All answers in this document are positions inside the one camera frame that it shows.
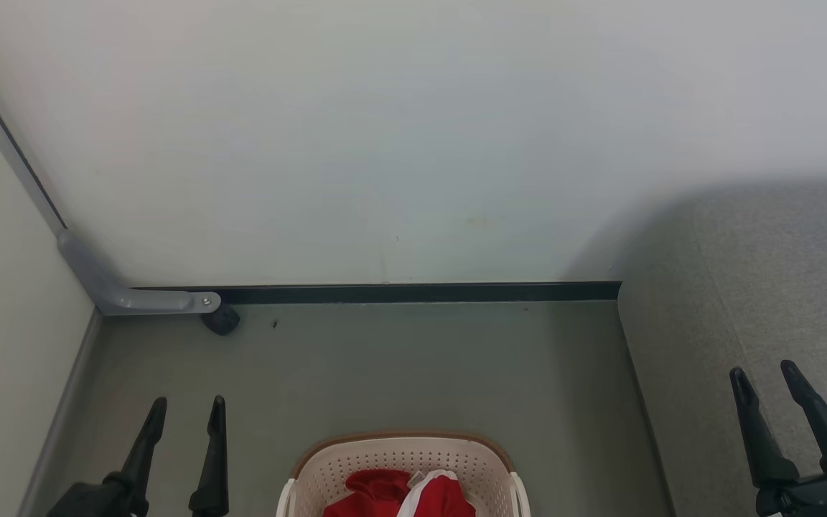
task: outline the perforated basket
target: perforated basket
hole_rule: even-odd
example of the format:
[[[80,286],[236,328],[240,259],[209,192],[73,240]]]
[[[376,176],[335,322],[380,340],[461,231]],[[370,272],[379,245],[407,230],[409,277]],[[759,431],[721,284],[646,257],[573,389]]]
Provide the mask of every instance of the perforated basket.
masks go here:
[[[450,470],[477,517],[531,517],[525,486],[506,452],[488,439],[451,432],[378,432],[319,444],[296,464],[276,517],[321,517],[350,493],[349,475],[371,468]]]

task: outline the black baseboard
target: black baseboard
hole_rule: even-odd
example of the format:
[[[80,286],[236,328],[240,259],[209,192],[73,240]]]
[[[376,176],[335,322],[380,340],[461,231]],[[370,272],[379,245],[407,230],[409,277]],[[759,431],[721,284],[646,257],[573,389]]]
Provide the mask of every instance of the black baseboard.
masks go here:
[[[620,286],[620,281],[564,281],[528,284],[267,285],[187,287],[184,290],[219,292],[223,301],[229,304],[411,304],[617,300]]]

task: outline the gray metal bracket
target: gray metal bracket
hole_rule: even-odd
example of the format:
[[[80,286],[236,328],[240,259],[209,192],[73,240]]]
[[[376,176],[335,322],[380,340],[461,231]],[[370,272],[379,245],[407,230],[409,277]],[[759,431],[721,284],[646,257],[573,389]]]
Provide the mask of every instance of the gray metal bracket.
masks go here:
[[[128,288],[69,230],[60,230],[56,242],[62,257],[103,315],[206,314],[223,302],[215,292]]]

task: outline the black robotic claw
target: black robotic claw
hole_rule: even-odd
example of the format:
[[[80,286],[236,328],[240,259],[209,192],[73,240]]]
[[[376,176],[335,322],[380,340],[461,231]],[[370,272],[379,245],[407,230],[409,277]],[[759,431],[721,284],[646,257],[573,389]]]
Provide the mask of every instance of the black robotic claw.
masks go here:
[[[821,451],[818,466],[821,467],[821,471],[827,474],[827,404],[816,393],[793,361],[781,361],[780,370],[784,373],[784,379],[787,380],[790,395],[806,413],[806,419],[810,422],[810,427],[813,428],[813,436],[815,436],[818,449]]]
[[[765,419],[758,409],[758,395],[742,368],[729,371],[732,393],[739,415],[739,428],[745,455],[752,472],[752,484],[758,488],[756,510],[759,515],[827,517],[827,404],[808,383],[791,360],[780,369],[795,402],[802,406],[813,435],[821,450],[818,462],[823,474],[798,477],[793,462],[784,458]]]
[[[756,488],[765,485],[796,481],[800,477],[797,467],[784,458],[780,447],[771,435],[767,422],[758,409],[758,395],[749,382],[742,368],[729,371],[732,393],[736,399],[736,411],[739,415],[739,429],[745,443],[745,456],[748,458],[749,471],[752,472],[752,484]]]
[[[162,438],[168,401],[155,399],[120,472],[111,472],[100,485],[76,483],[63,494],[47,517],[145,517],[149,502],[151,456]]]
[[[229,513],[228,451],[225,438],[225,399],[216,396],[210,423],[206,426],[210,445],[200,474],[200,484],[190,496],[193,517],[221,517]]]

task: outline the floor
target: floor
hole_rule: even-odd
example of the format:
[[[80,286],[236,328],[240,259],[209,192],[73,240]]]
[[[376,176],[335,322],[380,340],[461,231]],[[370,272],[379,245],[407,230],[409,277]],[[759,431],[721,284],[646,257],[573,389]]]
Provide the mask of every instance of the floor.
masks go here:
[[[37,514],[120,468],[158,396],[149,517],[187,514],[219,393],[233,516],[272,517],[315,442],[392,428],[498,442],[535,517],[668,515],[614,302],[237,309],[229,337],[194,317],[105,321]]]

